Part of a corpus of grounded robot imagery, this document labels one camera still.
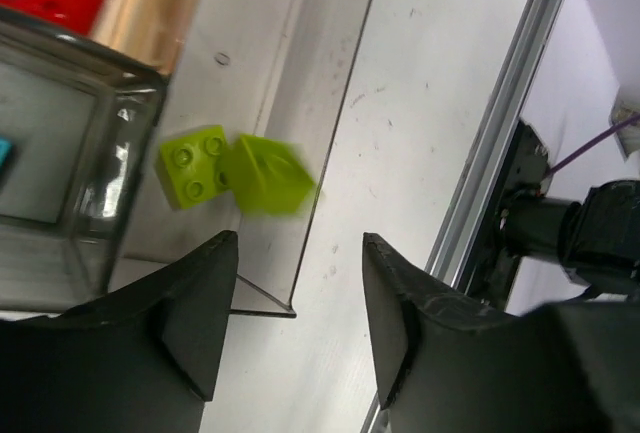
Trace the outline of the long teal lego brick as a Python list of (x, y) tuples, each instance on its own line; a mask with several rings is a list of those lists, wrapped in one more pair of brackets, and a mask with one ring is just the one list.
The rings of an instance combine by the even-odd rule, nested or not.
[(4, 187), (7, 183), (13, 164), (16, 159), (16, 146), (15, 144), (2, 137), (0, 139), (0, 185)]

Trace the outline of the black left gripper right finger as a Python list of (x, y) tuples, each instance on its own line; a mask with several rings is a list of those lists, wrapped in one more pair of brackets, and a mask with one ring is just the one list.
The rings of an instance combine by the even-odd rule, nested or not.
[(367, 233), (377, 394), (395, 432), (635, 432), (639, 308), (548, 303), (513, 316)]

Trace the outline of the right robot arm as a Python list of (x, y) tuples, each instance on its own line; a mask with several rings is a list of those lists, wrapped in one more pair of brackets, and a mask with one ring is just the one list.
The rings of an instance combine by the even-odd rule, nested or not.
[(535, 130), (519, 121), (512, 163), (494, 216), (502, 251), (514, 258), (555, 264), (585, 287), (581, 299), (639, 293), (639, 181), (619, 179), (589, 189), (579, 202), (550, 197), (544, 182), (551, 167)]

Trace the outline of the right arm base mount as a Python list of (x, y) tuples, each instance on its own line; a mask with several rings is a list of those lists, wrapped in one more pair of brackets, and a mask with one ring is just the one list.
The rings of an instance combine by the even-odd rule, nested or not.
[(525, 211), (546, 195), (549, 154), (535, 130), (520, 121), (490, 193), (489, 204), (469, 260), (466, 293), (498, 310), (505, 310), (530, 241)]

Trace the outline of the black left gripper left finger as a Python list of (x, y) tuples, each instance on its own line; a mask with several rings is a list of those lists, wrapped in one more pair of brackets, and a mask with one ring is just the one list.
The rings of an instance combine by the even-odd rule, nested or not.
[(213, 398), (238, 268), (223, 231), (56, 317), (1, 324), (5, 432), (196, 432)]

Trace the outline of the lime square lego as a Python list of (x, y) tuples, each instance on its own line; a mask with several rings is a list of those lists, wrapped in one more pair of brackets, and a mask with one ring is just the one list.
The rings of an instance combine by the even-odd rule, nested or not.
[(295, 215), (317, 188), (293, 145), (254, 135), (237, 136), (220, 169), (236, 205), (250, 215)]
[(229, 190), (220, 169), (227, 150), (220, 125), (193, 129), (160, 142), (155, 168), (172, 209), (189, 209)]

